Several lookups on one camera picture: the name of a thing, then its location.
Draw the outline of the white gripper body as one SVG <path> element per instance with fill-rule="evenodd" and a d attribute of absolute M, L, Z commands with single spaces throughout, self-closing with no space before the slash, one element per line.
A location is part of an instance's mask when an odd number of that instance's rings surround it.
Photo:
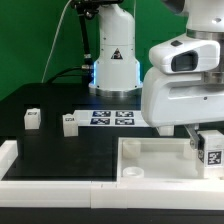
<path fill-rule="evenodd" d="M 141 113 L 151 127 L 224 121 L 224 85 L 203 84 L 200 73 L 145 75 Z"/>

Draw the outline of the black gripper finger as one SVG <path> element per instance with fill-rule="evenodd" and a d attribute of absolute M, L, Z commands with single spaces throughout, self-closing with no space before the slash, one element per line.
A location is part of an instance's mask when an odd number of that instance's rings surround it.
<path fill-rule="evenodd" d="M 185 126 L 190 136 L 190 146 L 194 150 L 201 150 L 204 148 L 204 138 L 199 133 L 198 124 L 188 124 Z"/>

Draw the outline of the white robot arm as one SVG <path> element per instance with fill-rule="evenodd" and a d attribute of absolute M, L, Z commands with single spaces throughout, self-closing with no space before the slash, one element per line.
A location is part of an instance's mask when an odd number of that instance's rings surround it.
<path fill-rule="evenodd" d="M 99 58 L 91 91 L 103 96 L 142 90 L 144 121 L 157 129 L 224 121 L 224 0 L 161 0 L 188 18 L 184 34 L 149 51 L 152 68 L 139 76 L 134 19 L 116 2 L 100 2 Z"/>

